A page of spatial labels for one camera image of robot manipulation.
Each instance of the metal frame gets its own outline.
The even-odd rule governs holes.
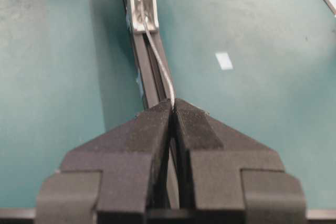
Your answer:
[[[190,221],[195,218],[195,213],[186,209],[151,209],[147,212],[149,220],[165,219],[165,220],[185,220]],[[34,208],[0,208],[0,223],[22,223],[33,224],[35,219]],[[335,224],[335,210],[308,210],[308,224]]]

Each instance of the white label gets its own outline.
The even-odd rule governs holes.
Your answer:
[[[229,54],[227,52],[217,52],[216,58],[222,70],[233,69],[232,62],[230,60]]]

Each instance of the teal table surface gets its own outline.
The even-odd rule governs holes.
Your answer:
[[[309,208],[335,208],[323,0],[157,3],[177,96],[277,150]],[[136,77],[122,0],[0,0],[0,207],[34,206],[66,151],[143,110]]]

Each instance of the metal bracket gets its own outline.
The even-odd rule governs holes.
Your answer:
[[[157,18],[156,0],[143,0],[145,7],[145,15],[148,18],[149,31],[157,31],[159,29],[159,20]],[[140,0],[127,1],[127,15],[130,20],[132,31],[135,34],[145,33],[145,28],[141,18],[141,2]]]

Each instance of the black clamp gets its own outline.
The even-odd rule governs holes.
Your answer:
[[[164,209],[171,138],[177,210]],[[275,151],[176,99],[174,112],[163,101],[70,151],[42,185],[36,222],[301,224],[305,214]]]

